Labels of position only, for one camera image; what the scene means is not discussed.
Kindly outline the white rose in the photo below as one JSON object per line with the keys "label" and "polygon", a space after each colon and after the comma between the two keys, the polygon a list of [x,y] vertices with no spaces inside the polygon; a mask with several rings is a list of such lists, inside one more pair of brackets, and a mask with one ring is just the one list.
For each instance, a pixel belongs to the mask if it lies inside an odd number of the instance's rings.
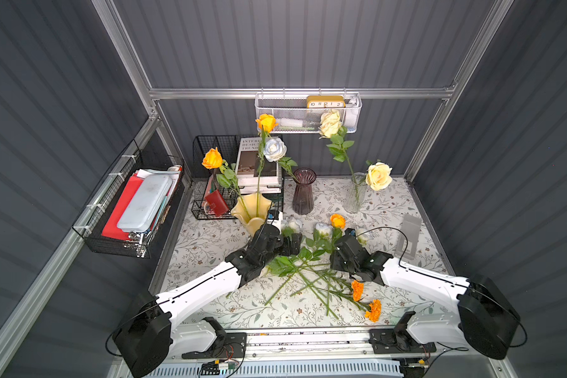
{"label": "white rose", "polygon": [[332,225],[326,223],[316,223],[314,231],[318,234],[321,239],[331,239],[333,228]]}
{"label": "white rose", "polygon": [[301,233],[303,228],[303,222],[298,218],[289,217],[286,223],[286,227],[291,229],[293,233]]}

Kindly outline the orange rose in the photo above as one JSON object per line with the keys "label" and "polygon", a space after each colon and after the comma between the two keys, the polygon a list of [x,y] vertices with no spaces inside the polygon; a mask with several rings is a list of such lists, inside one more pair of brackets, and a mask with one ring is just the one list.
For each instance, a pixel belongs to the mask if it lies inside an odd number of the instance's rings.
{"label": "orange rose", "polygon": [[222,188],[231,189],[238,195],[242,208],[247,211],[246,203],[242,198],[239,180],[235,172],[235,165],[229,164],[219,152],[218,148],[211,148],[203,158],[202,165],[211,171],[213,178],[212,189],[219,191]]}
{"label": "orange rose", "polygon": [[333,228],[345,229],[347,220],[341,214],[332,214],[330,217],[330,224]]}
{"label": "orange rose", "polygon": [[277,126],[277,121],[276,121],[276,118],[273,115],[262,114],[256,120],[256,122],[258,123],[258,127],[260,128],[260,142],[258,144],[258,164],[257,164],[257,168],[255,170],[255,173],[257,173],[257,178],[258,178],[257,192],[260,193],[261,174],[262,174],[262,171],[264,169],[265,160],[266,160],[263,156],[262,151],[263,151],[263,148],[265,147],[266,140],[268,138],[272,138],[271,135],[270,135],[270,132],[272,132],[272,130],[274,130],[275,127]]}

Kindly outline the red leather wallet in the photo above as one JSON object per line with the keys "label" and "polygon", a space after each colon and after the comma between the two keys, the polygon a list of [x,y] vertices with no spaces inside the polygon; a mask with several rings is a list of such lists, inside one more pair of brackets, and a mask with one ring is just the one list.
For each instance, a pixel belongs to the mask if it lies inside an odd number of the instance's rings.
{"label": "red leather wallet", "polygon": [[205,195],[203,209],[206,215],[215,217],[221,217],[229,211],[229,207],[219,191]]}

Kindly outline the grey packet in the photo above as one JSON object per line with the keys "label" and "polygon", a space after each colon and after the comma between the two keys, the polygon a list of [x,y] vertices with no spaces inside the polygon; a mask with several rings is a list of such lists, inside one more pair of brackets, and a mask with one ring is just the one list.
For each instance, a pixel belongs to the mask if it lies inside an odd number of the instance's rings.
{"label": "grey packet", "polygon": [[414,261],[416,259],[417,243],[421,231],[421,219],[410,214],[405,214],[399,229],[403,234],[398,238],[395,255],[401,257],[401,255],[404,254],[404,261]]}

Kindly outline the cream rose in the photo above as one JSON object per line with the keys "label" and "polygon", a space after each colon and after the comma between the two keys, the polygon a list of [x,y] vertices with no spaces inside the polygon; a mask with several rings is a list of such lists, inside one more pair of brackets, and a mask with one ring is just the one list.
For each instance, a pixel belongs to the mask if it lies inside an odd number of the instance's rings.
{"label": "cream rose", "polygon": [[355,172],[348,150],[354,145],[354,141],[346,139],[347,128],[343,126],[343,123],[340,121],[321,125],[319,132],[322,139],[329,141],[326,146],[332,154],[333,159],[341,163],[346,162],[352,177]]}
{"label": "cream rose", "polygon": [[357,173],[354,182],[359,185],[365,184],[371,190],[379,192],[386,189],[393,181],[393,168],[384,162],[369,164],[366,173]]}
{"label": "cream rose", "polygon": [[331,109],[321,115],[321,125],[337,122],[340,122],[340,112],[338,110]]}

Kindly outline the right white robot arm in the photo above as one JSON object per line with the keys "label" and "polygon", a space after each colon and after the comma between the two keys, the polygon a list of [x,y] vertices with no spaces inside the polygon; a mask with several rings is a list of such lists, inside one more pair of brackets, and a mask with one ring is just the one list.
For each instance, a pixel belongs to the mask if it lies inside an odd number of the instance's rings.
{"label": "right white robot arm", "polygon": [[407,311],[393,331],[373,340],[373,345],[411,351],[430,343],[447,343],[502,360],[513,348],[516,332],[524,329],[520,315],[490,278],[479,274],[454,277],[413,266],[387,252],[369,253],[354,229],[335,241],[331,267],[362,283],[410,291],[446,310],[443,315],[425,316]]}

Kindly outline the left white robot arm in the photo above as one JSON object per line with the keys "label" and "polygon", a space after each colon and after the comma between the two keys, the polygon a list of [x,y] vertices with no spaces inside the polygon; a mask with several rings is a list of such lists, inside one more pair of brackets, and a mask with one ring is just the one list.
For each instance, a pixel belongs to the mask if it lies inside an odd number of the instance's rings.
{"label": "left white robot arm", "polygon": [[299,233],[284,236],[276,226],[262,225],[244,248],[231,252],[201,277],[157,295],[139,293],[108,340],[134,377],[147,376],[170,357],[221,351],[226,332],[216,320],[207,317],[188,324],[186,319],[258,278],[275,258],[298,255],[301,243]]}

